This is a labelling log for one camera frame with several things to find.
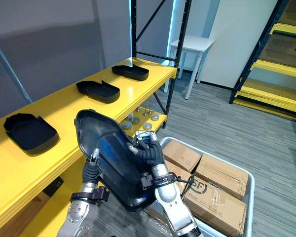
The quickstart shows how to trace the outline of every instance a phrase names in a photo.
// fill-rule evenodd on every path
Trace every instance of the cardboard box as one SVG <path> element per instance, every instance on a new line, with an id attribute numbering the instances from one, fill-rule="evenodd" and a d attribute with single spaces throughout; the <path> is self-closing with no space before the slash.
<path id="1" fill-rule="evenodd" d="M 181 169 L 180 167 L 177 167 L 176 165 L 170 163 L 169 161 L 165 160 L 166 166 L 168 168 L 169 171 L 174 172 L 177 176 L 181 176 L 181 179 L 183 180 L 188 180 L 189 177 L 191 176 L 190 173 L 188 173 L 187 171 Z M 186 183 L 183 182 L 176 182 L 176 184 L 179 186 L 180 189 L 180 193 L 183 192 Z"/>
<path id="2" fill-rule="evenodd" d="M 202 156 L 175 140 L 172 140 L 163 148 L 163 155 L 167 161 L 189 173 L 197 166 Z"/>
<path id="3" fill-rule="evenodd" d="M 296 0 L 290 0 L 287 3 L 286 8 L 278 22 L 296 26 Z"/>
<path id="4" fill-rule="evenodd" d="M 248 173 L 207 154 L 202 156 L 195 176 L 217 185 L 238 199 L 245 195 Z"/>
<path id="5" fill-rule="evenodd" d="M 270 35 L 259 58 L 296 67 L 296 38 L 276 34 Z"/>
<path id="6" fill-rule="evenodd" d="M 196 177 L 184 201 L 193 215 L 219 232 L 231 237 L 243 234 L 246 205 L 225 191 Z"/>

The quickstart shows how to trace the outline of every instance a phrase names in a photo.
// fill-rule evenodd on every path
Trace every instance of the yellow shelf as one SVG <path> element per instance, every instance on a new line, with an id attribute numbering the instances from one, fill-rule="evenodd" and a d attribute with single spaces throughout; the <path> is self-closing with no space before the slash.
<path id="1" fill-rule="evenodd" d="M 129 136 L 134 137 L 136 131 L 138 131 L 138 130 L 144 130 L 143 126 L 144 126 L 144 123 L 145 122 L 150 122 L 152 124 L 151 131 L 156 131 L 162 125 L 162 123 L 165 120 L 167 120 L 167 116 L 166 115 L 161 114 L 161 113 L 158 113 L 156 111 L 151 111 L 152 112 L 151 115 L 153 115 L 153 114 L 158 114 L 159 115 L 159 120 L 153 121 L 150 118 L 151 115 L 147 115 L 147 116 L 144 116 L 143 115 L 144 111 L 145 111 L 145 109 L 143 107 L 141 107 L 141 109 L 140 109 L 139 112 L 134 111 L 134 117 L 139 117 L 140 118 L 140 123 L 139 124 L 133 124 L 132 125 L 132 128 L 129 129 L 129 130 L 124 130 Z M 123 125 L 123 123 L 125 123 L 125 122 L 129 122 L 129 121 L 123 120 L 122 122 L 120 122 L 120 124 Z"/>
<path id="2" fill-rule="evenodd" d="M 242 92 L 244 92 L 242 95 L 250 94 L 256 96 L 257 98 L 261 97 L 274 102 L 296 107 L 296 90 L 282 86 L 247 79 L 237 94 L 241 95 Z"/>
<path id="3" fill-rule="evenodd" d="M 286 75 L 290 75 L 296 77 L 296 68 L 291 66 L 286 66 L 278 63 L 272 63 L 264 60 L 257 60 L 251 67 L 253 68 L 262 68 L 265 70 L 282 73 Z"/>
<path id="4" fill-rule="evenodd" d="M 292 115 L 292 114 L 287 113 L 287 112 L 283 112 L 281 110 L 277 110 L 277 109 L 274 109 L 274 108 L 270 108 L 270 107 L 267 107 L 267 106 L 255 104 L 255 103 L 240 100 L 240 99 L 235 99 L 234 103 L 238 104 L 238 105 L 243 105 L 243 106 L 246 106 L 246 107 L 249 107 L 249 108 L 253 108 L 253 109 L 256 109 L 256 110 L 267 112 L 269 114 L 278 115 L 278 116 L 285 117 L 287 119 L 292 119 L 292 120 L 296 121 L 296 116 L 295 115 Z"/>
<path id="5" fill-rule="evenodd" d="M 150 61 L 129 58 L 121 65 L 136 64 L 149 69 L 145 81 L 118 76 L 107 68 L 84 80 L 110 83 L 120 88 L 120 98 L 104 104 L 80 94 L 76 85 L 67 86 L 0 119 L 0 228 L 52 180 L 63 173 L 80 156 L 74 119 L 82 109 L 94 109 L 118 122 L 143 103 L 169 78 L 176 68 Z M 5 119 L 15 113 L 42 116 L 59 133 L 60 142 L 37 157 L 23 153 L 5 134 Z"/>
<path id="6" fill-rule="evenodd" d="M 144 122 L 152 123 L 152 130 L 157 130 L 167 118 L 166 115 L 152 111 L 153 114 L 157 113 L 160 116 L 158 121 L 152 121 L 150 116 L 143 115 L 144 110 L 145 109 L 141 107 L 139 112 L 134 112 L 134 116 L 139 117 L 141 123 L 133 125 L 132 130 L 125 130 L 128 135 L 134 136 L 137 130 L 143 130 L 142 125 Z M 61 174 L 64 183 L 27 226 L 20 237 L 45 237 L 57 235 L 57 232 L 67 216 L 67 210 L 70 205 L 69 198 L 73 192 L 78 192 L 81 186 L 81 173 L 84 163 L 85 156 L 80 156 L 73 165 Z"/>
<path id="7" fill-rule="evenodd" d="M 277 23 L 277 24 L 274 24 L 270 34 L 273 34 L 274 31 L 281 31 L 281 32 L 285 32 L 285 33 L 296 34 L 296 26 L 283 24 L 283 23 Z"/>

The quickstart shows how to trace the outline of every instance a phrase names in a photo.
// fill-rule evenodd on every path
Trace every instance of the shelf post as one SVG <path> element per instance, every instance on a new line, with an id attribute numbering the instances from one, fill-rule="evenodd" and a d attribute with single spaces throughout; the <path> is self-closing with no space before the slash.
<path id="1" fill-rule="evenodd" d="M 130 6 L 130 10 L 131 10 L 131 33 L 132 33 L 132 57 L 136 57 L 136 51 L 137 51 L 137 44 L 136 44 L 136 27 L 137 27 L 137 23 L 136 23 L 136 18 L 137 18 L 137 7 L 136 7 L 136 2 L 137 0 L 131 0 L 131 6 Z"/>
<path id="2" fill-rule="evenodd" d="M 178 68 L 178 66 L 179 66 L 179 61 L 180 61 L 180 57 L 181 57 L 181 52 L 182 52 L 183 42 L 184 42 L 184 37 L 185 37 L 185 32 L 186 32 L 186 26 L 187 26 L 187 21 L 188 21 L 188 16 L 189 16 L 189 10 L 191 8 L 191 3 L 192 3 L 192 0 L 185 0 L 184 12 L 183 12 L 179 42 L 178 42 L 178 49 L 177 49 L 177 54 L 176 54 L 175 61 L 174 61 L 175 68 Z M 176 81 L 176 78 L 178 77 L 178 75 L 179 75 L 179 71 L 177 70 L 176 77 L 174 79 L 173 78 L 170 79 L 170 90 L 169 90 L 165 115 L 169 114 L 174 85 L 175 85 L 175 81 Z M 167 124 L 167 121 L 165 121 L 163 123 L 162 128 L 165 128 L 166 124 Z"/>

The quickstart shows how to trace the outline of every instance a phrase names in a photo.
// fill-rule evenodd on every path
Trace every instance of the printed logo on box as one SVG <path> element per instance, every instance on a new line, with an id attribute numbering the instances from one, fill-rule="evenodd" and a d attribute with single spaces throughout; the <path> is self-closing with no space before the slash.
<path id="1" fill-rule="evenodd" d="M 204 194 L 207 191 L 207 184 L 203 184 L 202 182 L 195 179 L 191 189 L 197 194 Z"/>

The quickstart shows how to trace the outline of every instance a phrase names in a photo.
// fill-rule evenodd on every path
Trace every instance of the white stool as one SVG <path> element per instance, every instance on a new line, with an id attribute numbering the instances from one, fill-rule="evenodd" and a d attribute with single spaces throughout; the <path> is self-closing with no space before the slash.
<path id="1" fill-rule="evenodd" d="M 175 57 L 175 51 L 178 48 L 178 42 L 179 42 L 179 40 L 176 40 L 170 44 L 170 58 Z M 181 78 L 181 76 L 182 76 L 186 53 L 188 52 L 188 53 L 196 54 L 196 59 L 194 62 L 194 67 L 193 67 L 193 73 L 191 76 L 191 80 L 189 81 L 188 89 L 187 89 L 187 92 L 185 95 L 186 100 L 189 99 L 189 95 L 191 94 L 192 86 L 195 81 L 196 73 L 198 71 L 199 72 L 198 72 L 196 83 L 199 84 L 201 82 L 201 76 L 200 76 L 201 69 L 202 69 L 202 67 L 200 67 L 201 59 L 202 59 L 203 54 L 207 50 L 210 49 L 210 47 L 212 46 L 213 43 L 214 43 L 213 39 L 202 38 L 202 37 L 197 37 L 197 36 L 185 36 L 185 38 L 184 38 L 183 48 L 182 48 L 183 55 L 182 55 L 182 60 L 179 63 L 180 72 L 179 72 L 178 78 Z M 169 80 L 167 80 L 167 82 L 165 83 L 164 93 L 168 92 L 168 87 L 169 87 Z"/>

